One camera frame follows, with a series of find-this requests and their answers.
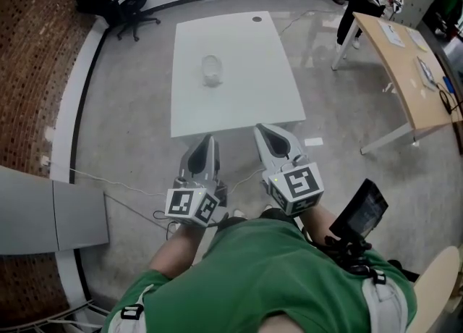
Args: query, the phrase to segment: desk leg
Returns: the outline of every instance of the desk leg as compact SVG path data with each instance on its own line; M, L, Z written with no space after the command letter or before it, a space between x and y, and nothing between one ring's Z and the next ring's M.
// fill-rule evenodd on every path
M410 125L410 123L407 122L405 125L399 127L397 130L390 132L386 136L383 136L382 138L375 141L374 143L364 146L363 148L360 149L360 153L362 155L369 153L373 149L380 148L381 146L392 143L394 140L400 138L403 135L406 135L407 133L410 133L411 131L413 131L413 128Z
M331 65L332 70L337 70L339 62L344 57L344 54L347 52L347 49L352 45L352 41L354 40L355 34L359 30L359 26L357 25L357 20L354 19L354 22L350 26L349 32L347 33L346 38L341 46L341 50L339 53L336 54L334 57L333 64Z
M422 138L425 138L426 136L434 133L435 131L440 130L443 126L445 126L445 125L435 126L435 127L432 127L432 128L428 128L426 130L418 130L417 132L415 132L413 134L413 140L419 141Z

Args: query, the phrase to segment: backpack strap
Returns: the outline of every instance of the backpack strap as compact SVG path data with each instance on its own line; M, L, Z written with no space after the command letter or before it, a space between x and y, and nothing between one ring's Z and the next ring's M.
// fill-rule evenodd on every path
M362 292L370 312L371 333L405 333L407 300L391 278L384 284L367 278L363 281Z
M133 305L118 311L109 324L108 333L146 333L145 305L143 296L154 284L148 285Z

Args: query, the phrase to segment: beige chair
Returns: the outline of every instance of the beige chair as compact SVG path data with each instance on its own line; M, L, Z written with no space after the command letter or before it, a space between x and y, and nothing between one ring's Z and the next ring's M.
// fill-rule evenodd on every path
M426 333L441 315L454 288L459 271L459 253L456 247L447 247L416 281L417 314L407 333Z

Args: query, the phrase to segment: white card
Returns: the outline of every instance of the white card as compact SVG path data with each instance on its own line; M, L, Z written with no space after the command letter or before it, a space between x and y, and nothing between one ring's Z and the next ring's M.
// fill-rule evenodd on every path
M381 28L383 28L383 32L388 38L390 43L400 46L400 47L405 47L405 43L402 42L399 34L396 32L396 30L394 29L394 26L391 23L388 23L388 22L386 23L386 22L383 22L382 20L378 20L378 23L380 24Z

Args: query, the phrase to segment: wooden desk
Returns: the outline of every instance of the wooden desk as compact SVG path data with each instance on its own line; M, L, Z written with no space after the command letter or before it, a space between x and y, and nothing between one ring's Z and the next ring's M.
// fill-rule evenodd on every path
M339 62L347 52L347 49L350 48L355 33L360 28L378 52L407 116L407 123L405 125L390 132L374 143L361 148L360 152L362 154L368 153L409 133L412 133L415 141L418 141L440 127L450 124L452 119L453 122L462 120L462 115L458 108L454 110L451 118L443 107L439 92L426 88L421 81L420 73L415 65L417 56L430 68L434 80L442 84L446 89L443 81L445 74L429 46L426 52L420 50L407 32L407 27L391 23L405 44L405 47L396 46L387 39L378 23L379 19L377 17L359 13L354 13L354 16L355 20L331 68L333 70L338 69ZM455 100L452 100L451 96L449 96L449 100L451 104L455 104Z
M432 327L450 298L458 270L459 252L456 247L447 247L421 274L414 286L417 314L408 333L426 333Z

